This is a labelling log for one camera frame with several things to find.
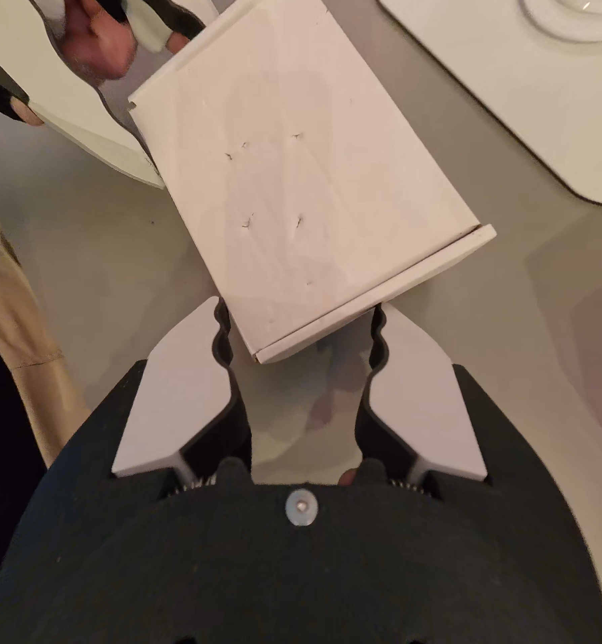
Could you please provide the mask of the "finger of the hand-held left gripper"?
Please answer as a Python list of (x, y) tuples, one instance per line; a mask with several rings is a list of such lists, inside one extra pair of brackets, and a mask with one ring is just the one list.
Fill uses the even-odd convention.
[(62, 60), (31, 1), (0, 1), (0, 85), (50, 128), (120, 173), (163, 189), (141, 142), (111, 113), (99, 90)]
[(197, 36), (219, 16), (212, 1), (148, 1), (147, 4), (171, 31)]

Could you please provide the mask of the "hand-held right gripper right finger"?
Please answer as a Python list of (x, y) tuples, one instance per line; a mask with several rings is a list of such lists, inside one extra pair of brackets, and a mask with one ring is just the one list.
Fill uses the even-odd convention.
[(488, 476), (454, 366), (446, 352), (389, 303), (375, 307), (370, 373), (355, 421), (363, 461), (389, 484), (425, 484), (431, 473)]

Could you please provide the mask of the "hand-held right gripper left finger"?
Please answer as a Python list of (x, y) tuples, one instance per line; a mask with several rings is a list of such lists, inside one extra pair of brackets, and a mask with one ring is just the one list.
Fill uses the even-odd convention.
[(146, 360), (112, 474), (171, 469), (206, 482), (226, 458), (251, 472), (251, 428), (232, 371), (231, 320), (213, 296), (179, 322)]

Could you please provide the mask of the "white cardboard box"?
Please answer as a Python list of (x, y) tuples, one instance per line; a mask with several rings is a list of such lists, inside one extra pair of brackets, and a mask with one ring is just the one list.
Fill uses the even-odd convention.
[(129, 98), (255, 361), (495, 238), (321, 1), (237, 1)]

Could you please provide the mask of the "person's left hand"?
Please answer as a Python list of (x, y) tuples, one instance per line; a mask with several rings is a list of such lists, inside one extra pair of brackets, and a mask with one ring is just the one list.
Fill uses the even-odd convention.
[(72, 71), (92, 85), (125, 77), (139, 56), (158, 63), (204, 28), (175, 1), (31, 1)]

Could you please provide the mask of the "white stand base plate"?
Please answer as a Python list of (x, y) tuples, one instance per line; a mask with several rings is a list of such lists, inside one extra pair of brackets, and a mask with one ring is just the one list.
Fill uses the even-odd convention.
[(380, 1), (572, 192), (602, 204), (602, 43), (548, 36), (520, 1)]

